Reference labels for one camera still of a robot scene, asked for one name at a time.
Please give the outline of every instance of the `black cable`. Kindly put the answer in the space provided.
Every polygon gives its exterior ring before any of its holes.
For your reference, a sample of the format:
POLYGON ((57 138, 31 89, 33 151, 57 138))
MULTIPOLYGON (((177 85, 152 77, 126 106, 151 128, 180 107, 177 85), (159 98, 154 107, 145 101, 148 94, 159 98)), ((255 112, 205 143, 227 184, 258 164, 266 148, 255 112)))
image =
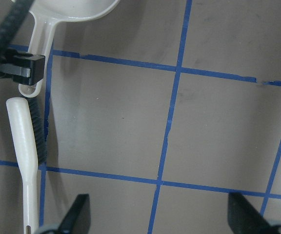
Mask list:
POLYGON ((0 58, 15 37, 34 0, 17 0, 0 24, 0 58))

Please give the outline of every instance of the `white brush handle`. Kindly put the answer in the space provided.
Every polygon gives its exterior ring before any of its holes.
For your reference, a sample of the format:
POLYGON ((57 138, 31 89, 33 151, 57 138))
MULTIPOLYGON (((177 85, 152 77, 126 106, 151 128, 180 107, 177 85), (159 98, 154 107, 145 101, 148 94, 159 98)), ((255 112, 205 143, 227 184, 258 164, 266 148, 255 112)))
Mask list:
POLYGON ((13 142, 23 183, 24 234, 30 226, 34 233, 39 226, 37 202, 38 154, 28 101, 13 97, 6 102, 13 142))

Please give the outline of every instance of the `white ladle handle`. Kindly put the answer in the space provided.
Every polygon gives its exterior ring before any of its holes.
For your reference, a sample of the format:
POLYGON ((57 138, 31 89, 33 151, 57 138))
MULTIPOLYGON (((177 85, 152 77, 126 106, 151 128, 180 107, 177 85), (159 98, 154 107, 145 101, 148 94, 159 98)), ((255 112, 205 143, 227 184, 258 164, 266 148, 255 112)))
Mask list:
POLYGON ((16 158, 23 184, 23 225, 24 234, 39 226, 37 199, 38 154, 33 126, 26 99, 13 97, 6 101, 8 118, 12 130, 16 158))
MULTIPOLYGON (((45 55, 45 68, 44 76, 46 75, 47 61, 49 53, 51 51, 51 46, 53 43, 53 38, 55 34, 55 29, 57 19, 49 18, 41 15, 33 14, 35 25, 29 45, 28 52, 34 55, 45 55)), ((22 95, 28 98, 36 97, 42 87, 43 79, 40 80, 35 87, 19 84, 19 91, 22 95)))

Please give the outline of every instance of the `black object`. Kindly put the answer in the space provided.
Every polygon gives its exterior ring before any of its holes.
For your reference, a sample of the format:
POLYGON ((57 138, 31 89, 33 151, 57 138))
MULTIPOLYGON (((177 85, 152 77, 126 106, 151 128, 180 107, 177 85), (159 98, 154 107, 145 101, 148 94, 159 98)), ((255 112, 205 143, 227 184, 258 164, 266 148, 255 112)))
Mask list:
POLYGON ((34 85, 43 79, 45 56, 20 53, 7 49, 0 57, 0 78, 11 78, 14 82, 34 85))
POLYGON ((91 226, 90 199, 80 194, 73 202, 58 228, 38 230, 38 234, 87 234, 91 226))
POLYGON ((29 104, 29 110, 32 120, 35 144, 38 153, 38 163, 41 165, 47 159, 47 147, 44 134, 44 119, 41 117, 38 99, 36 97, 24 97, 29 104))
POLYGON ((16 0, 11 10, 0 24, 0 61, 1 56, 16 35, 34 0, 16 0))
POLYGON ((241 193, 229 193, 227 216, 234 234, 281 234, 281 225, 271 226, 241 193))

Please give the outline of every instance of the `white plastic handle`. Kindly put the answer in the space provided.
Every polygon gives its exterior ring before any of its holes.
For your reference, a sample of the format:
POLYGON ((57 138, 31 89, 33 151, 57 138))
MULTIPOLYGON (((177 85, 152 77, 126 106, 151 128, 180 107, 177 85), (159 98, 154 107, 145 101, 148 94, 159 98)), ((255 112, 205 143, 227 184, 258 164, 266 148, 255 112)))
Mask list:
MULTIPOLYGON (((44 76, 46 75, 47 61, 51 51, 53 38, 58 19, 43 15, 32 14, 35 20, 34 29, 29 45, 28 52, 34 55, 45 55, 44 76)), ((42 88, 43 79, 35 87, 19 84, 19 92, 28 98, 39 95, 42 88)))
POLYGON ((37 172, 38 154, 28 101, 13 97, 6 101, 8 118, 23 185, 23 226, 24 234, 31 233, 39 226, 37 172))

